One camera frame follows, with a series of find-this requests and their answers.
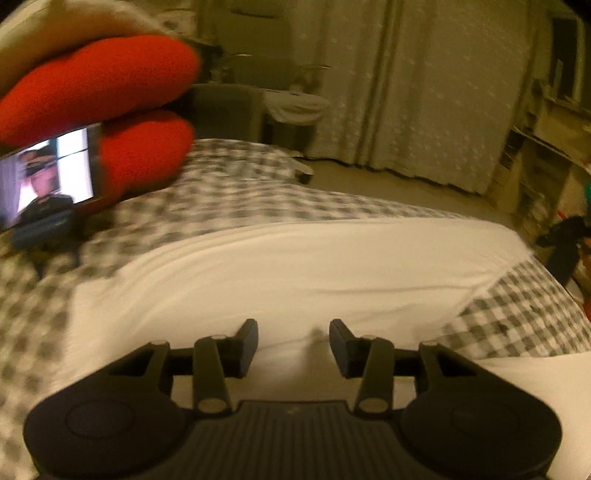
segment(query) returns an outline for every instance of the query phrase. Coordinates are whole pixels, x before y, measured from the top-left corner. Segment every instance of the chair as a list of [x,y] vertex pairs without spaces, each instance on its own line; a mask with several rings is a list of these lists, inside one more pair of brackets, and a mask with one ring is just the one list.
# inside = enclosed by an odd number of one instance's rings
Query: chair
[[291,26],[278,0],[229,2],[214,13],[224,52],[214,77],[262,89],[273,144],[293,150],[296,128],[314,125],[329,107],[328,100],[311,94],[316,73],[328,67],[295,63]]
[[262,91],[248,85],[197,83],[191,92],[188,120],[196,138],[229,138],[260,142],[264,104]]

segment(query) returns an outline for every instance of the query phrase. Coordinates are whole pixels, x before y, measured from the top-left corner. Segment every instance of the white curtain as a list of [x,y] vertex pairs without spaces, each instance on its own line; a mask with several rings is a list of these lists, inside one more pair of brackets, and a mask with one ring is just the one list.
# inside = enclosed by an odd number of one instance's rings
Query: white curtain
[[0,229],[12,226],[18,216],[18,202],[24,167],[16,155],[0,161]]
[[484,193],[528,64],[525,0],[291,0],[296,58],[332,67],[311,157]]

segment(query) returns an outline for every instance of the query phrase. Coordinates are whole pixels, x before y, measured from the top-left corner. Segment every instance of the checkered blanket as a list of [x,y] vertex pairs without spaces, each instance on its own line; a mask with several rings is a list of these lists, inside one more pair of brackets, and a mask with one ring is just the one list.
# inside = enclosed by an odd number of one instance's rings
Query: checkered blanket
[[[166,243],[222,229],[294,220],[460,217],[321,192],[295,184],[293,177],[290,159],[269,146],[198,141],[172,186],[89,221],[93,235],[83,247],[82,267],[56,255],[46,278],[37,281],[22,254],[0,254],[0,480],[35,475],[22,425],[56,368],[70,294],[80,282],[109,276]],[[112,222],[105,229],[108,216]],[[560,355],[591,350],[591,326],[548,272],[527,261],[445,325],[439,342],[472,358]]]

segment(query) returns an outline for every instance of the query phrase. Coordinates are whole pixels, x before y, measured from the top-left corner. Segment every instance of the phone holder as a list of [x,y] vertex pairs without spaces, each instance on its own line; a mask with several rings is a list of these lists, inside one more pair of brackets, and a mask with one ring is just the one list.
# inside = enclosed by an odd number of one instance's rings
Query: phone holder
[[[39,479],[544,478],[561,427],[540,400],[440,345],[395,349],[341,320],[329,338],[341,374],[362,378],[352,411],[341,400],[233,410],[225,377],[248,372],[250,319],[189,349],[147,344],[42,401],[24,425]],[[175,375],[193,376],[193,408],[171,400]],[[393,409],[399,375],[417,398]]]
[[81,265],[81,239],[77,237],[77,219],[74,208],[44,216],[39,220],[16,224],[12,228],[12,247],[23,250],[31,261],[39,279],[45,274],[45,262],[39,261],[35,249],[43,248],[52,242],[60,241],[61,247],[66,247],[74,256],[75,267]]

